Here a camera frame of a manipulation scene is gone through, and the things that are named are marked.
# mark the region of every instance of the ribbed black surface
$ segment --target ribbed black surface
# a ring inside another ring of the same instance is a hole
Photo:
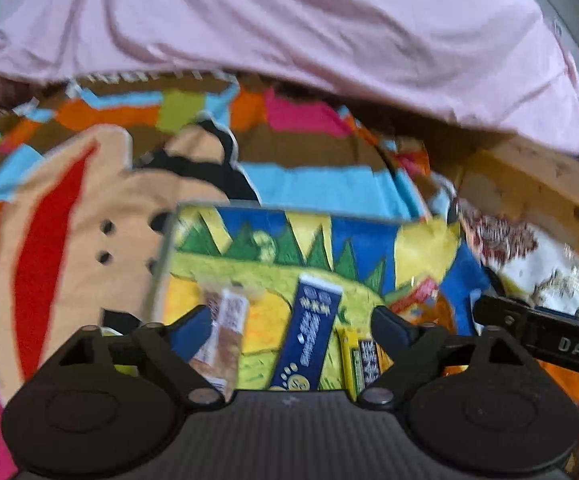
[[[431,460],[392,415],[361,410],[343,392],[239,392],[227,408],[190,417],[162,455],[114,480],[474,478]],[[553,471],[533,480],[566,478]]]

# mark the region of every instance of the cartoon face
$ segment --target cartoon face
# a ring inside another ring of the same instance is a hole
[[[103,309],[144,311],[166,217],[178,202],[257,200],[229,132],[189,126],[128,160],[131,138],[99,125],[54,152],[0,217],[0,400],[6,402]]]

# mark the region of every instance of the screw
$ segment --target screw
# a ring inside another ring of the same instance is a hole
[[[394,394],[387,388],[368,388],[361,393],[361,400],[365,404],[384,406],[394,400]]]
[[[187,398],[197,406],[209,406],[220,400],[221,395],[214,388],[196,388]]]

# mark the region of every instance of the patterned blanket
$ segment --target patterned blanket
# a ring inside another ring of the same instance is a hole
[[[457,232],[431,215],[421,186],[428,175],[423,151],[390,152],[347,108],[289,99],[250,76],[95,75],[3,115],[0,413],[103,311],[154,319],[144,298],[180,202],[397,221],[389,247],[355,260],[346,251],[363,251],[364,233],[336,228],[327,257],[363,290],[376,289],[377,301],[414,276],[433,276],[458,332],[471,333],[469,292],[489,282]],[[351,241],[333,243],[339,232]],[[345,270],[347,260],[357,264]],[[0,480],[14,471],[0,436]]]

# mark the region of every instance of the blue snack wrapper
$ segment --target blue snack wrapper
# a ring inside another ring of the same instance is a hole
[[[302,274],[270,390],[317,390],[333,322],[343,296],[339,285]]]

